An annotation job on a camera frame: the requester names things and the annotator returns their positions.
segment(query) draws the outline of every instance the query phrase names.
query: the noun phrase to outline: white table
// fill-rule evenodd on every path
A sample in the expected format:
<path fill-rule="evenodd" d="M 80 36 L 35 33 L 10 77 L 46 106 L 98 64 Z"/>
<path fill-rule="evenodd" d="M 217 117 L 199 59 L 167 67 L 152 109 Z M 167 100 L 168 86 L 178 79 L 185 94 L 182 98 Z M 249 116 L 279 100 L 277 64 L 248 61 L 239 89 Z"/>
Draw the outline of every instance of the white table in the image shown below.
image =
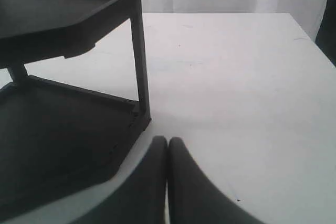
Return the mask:
<path fill-rule="evenodd" d="M 145 14 L 153 121 L 117 176 L 6 222 L 83 215 L 135 168 L 151 138 L 184 139 L 229 198 L 273 224 L 336 223 L 336 69 L 288 14 Z M 129 23 L 37 76 L 136 99 Z M 1 72 L 1 84 L 9 80 Z"/>

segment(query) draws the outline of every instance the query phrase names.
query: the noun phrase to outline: white tabletop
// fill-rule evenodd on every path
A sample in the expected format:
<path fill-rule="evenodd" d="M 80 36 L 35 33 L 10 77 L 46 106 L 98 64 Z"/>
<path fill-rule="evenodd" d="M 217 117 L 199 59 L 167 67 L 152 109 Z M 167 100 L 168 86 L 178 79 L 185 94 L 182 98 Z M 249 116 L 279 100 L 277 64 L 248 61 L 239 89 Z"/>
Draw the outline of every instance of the white tabletop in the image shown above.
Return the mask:
<path fill-rule="evenodd" d="M 81 216 L 125 180 L 153 136 L 165 135 L 182 137 L 213 183 L 258 219 L 335 224 L 336 69 L 294 19 L 145 14 L 144 25 L 153 121 L 118 174 L 6 223 L 65 224 Z M 137 98 L 128 22 L 84 56 L 27 69 Z"/>

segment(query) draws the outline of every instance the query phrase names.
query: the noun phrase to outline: dark object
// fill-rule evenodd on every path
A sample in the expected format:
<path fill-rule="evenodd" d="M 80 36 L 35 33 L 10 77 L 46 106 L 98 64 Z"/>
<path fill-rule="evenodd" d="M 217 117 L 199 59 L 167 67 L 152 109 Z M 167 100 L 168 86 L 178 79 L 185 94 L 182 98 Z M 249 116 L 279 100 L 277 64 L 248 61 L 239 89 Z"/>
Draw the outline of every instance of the dark object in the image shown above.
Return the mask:
<path fill-rule="evenodd" d="M 336 66 L 336 0 L 328 0 L 316 44 Z"/>
<path fill-rule="evenodd" d="M 131 19 L 139 102 L 28 76 Z M 150 122 L 141 0 L 0 0 L 0 220 L 111 178 Z"/>
<path fill-rule="evenodd" d="M 211 183 L 180 138 L 169 143 L 168 197 L 172 224 L 262 224 Z"/>
<path fill-rule="evenodd" d="M 163 224 L 167 141 L 155 137 L 142 162 L 95 209 L 72 224 Z"/>

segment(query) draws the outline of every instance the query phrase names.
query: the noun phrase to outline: shelf tray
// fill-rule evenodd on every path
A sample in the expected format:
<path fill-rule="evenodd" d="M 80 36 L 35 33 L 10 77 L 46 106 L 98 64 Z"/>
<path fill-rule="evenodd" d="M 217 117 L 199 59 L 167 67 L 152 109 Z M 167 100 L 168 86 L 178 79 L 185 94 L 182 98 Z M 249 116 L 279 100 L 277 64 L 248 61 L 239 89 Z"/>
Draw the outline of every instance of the shelf tray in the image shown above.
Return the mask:
<path fill-rule="evenodd" d="M 0 91 L 0 219 L 106 181 L 148 123 L 136 101 L 33 76 L 8 84 Z"/>
<path fill-rule="evenodd" d="M 0 0 L 0 68 L 80 55 L 129 11 L 129 0 Z"/>

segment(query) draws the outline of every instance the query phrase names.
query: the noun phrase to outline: black shelf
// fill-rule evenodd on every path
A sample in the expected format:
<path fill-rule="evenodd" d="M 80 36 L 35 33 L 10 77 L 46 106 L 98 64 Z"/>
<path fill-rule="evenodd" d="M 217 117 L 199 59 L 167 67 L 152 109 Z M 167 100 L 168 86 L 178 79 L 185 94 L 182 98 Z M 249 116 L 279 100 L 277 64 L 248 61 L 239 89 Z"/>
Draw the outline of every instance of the black shelf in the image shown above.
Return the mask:
<path fill-rule="evenodd" d="M 0 68 L 81 55 L 130 10 L 130 0 L 0 0 Z"/>
<path fill-rule="evenodd" d="M 128 18 L 139 101 L 28 75 Z M 151 120 L 141 0 L 0 0 L 1 68 L 0 221 L 110 179 Z"/>

